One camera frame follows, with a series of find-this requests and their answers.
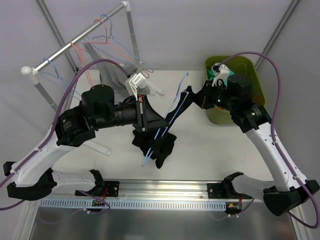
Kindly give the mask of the green tank top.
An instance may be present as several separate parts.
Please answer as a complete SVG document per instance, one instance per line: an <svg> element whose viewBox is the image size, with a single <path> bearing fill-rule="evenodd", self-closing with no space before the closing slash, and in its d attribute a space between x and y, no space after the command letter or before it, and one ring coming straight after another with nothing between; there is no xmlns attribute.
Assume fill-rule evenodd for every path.
<svg viewBox="0 0 320 240"><path fill-rule="evenodd" d="M211 82L213 87L218 86L220 80L227 86L228 78L234 74L235 73L225 64L219 63L215 63L210 69L206 70L207 79Z"/></svg>

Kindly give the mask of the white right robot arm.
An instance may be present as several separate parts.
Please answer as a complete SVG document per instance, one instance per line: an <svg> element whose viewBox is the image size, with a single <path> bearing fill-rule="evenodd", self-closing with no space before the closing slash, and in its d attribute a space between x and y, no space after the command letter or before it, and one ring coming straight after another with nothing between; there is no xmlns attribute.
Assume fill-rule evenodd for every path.
<svg viewBox="0 0 320 240"><path fill-rule="evenodd" d="M254 144L273 178L262 181L235 172L221 183L228 198L243 194L262 200L272 214L281 216L319 191L317 181L307 179L284 149L265 107L253 101L252 83L246 76L231 75L227 84L221 79L216 83L206 80L200 92L200 107L228 111L232 121Z"/></svg>

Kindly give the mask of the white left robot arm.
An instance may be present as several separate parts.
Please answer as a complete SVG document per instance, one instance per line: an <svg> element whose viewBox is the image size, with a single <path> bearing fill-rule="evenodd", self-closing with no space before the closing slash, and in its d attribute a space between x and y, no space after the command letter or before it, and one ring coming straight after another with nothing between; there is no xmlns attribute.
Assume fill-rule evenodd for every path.
<svg viewBox="0 0 320 240"><path fill-rule="evenodd" d="M106 187L99 170L67 173L53 170L64 155L96 137L96 131L117 126L133 125L138 132L167 127L168 121L150 105L145 94L129 96L115 104L114 90L98 84L81 95L79 105L66 110L48 131L27 162L6 162L6 176L13 174L6 187L8 197L24 201L40 200L55 194L99 197Z"/></svg>

